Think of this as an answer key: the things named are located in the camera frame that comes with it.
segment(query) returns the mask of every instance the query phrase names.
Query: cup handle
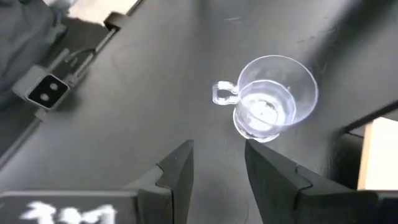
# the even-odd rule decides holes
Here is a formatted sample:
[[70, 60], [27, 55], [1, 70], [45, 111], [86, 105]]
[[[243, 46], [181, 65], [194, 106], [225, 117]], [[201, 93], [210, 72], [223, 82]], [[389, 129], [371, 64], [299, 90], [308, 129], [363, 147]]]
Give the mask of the cup handle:
[[[230, 91], [233, 95], [225, 98], [218, 96], [218, 90]], [[235, 105], [238, 103], [238, 88], [235, 84], [226, 81], [219, 81], [213, 85], [213, 102], [218, 105]]]

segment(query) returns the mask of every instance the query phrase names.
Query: white label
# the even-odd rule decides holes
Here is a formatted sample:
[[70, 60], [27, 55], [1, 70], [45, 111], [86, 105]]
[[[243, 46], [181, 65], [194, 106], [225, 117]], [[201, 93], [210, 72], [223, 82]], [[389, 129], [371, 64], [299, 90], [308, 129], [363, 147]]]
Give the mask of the white label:
[[102, 205], [94, 210], [80, 213], [75, 207], [62, 208], [57, 216], [57, 209], [43, 202], [31, 202], [27, 205], [31, 210], [20, 216], [21, 220], [36, 220], [37, 224], [55, 224], [62, 222], [66, 224], [115, 224], [117, 211], [112, 205]]

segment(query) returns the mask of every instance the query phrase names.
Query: black panel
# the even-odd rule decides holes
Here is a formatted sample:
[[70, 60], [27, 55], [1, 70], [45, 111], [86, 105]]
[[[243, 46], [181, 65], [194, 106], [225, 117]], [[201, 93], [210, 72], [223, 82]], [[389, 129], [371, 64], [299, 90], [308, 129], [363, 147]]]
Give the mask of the black panel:
[[193, 140], [185, 141], [158, 165], [164, 174], [157, 185], [172, 190], [174, 224], [185, 224], [193, 185]]
[[398, 223], [398, 192], [382, 192], [377, 215], [378, 223]]
[[137, 204], [141, 224], [174, 224], [171, 191], [139, 190]]
[[294, 223], [297, 194], [312, 186], [297, 164], [256, 141], [246, 141], [245, 159], [263, 223]]
[[363, 138], [353, 134], [344, 134], [334, 143], [330, 156], [330, 179], [350, 189], [358, 186], [359, 167], [361, 165]]
[[347, 192], [337, 194], [300, 194], [297, 203], [297, 222], [308, 223], [379, 223], [375, 219], [378, 196], [374, 192]]

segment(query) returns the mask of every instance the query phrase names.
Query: metal bracket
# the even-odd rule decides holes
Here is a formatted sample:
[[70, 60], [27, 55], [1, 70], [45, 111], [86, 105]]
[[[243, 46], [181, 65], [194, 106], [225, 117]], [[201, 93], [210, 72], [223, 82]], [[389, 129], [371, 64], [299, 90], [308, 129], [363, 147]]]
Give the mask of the metal bracket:
[[104, 24], [108, 30], [116, 29], [119, 31], [128, 19], [129, 17], [124, 14], [111, 12], [111, 14], [104, 20]]
[[59, 105], [70, 91], [69, 85], [51, 72], [69, 55], [65, 49], [53, 61], [48, 69], [38, 65], [32, 66], [28, 72], [12, 87], [12, 91], [22, 98], [44, 110], [52, 110]]

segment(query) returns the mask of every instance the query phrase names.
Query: black table surface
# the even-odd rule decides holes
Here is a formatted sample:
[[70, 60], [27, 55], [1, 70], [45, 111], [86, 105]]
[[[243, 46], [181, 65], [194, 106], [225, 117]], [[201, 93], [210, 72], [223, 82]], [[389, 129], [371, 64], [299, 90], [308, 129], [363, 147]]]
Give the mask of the black table surface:
[[333, 133], [398, 98], [397, 12], [395, 1], [145, 0], [4, 166], [0, 189], [119, 188], [194, 139], [188, 222], [260, 223], [233, 107], [212, 103], [212, 84], [263, 55], [301, 61], [318, 105], [267, 145], [330, 179], [355, 173]]

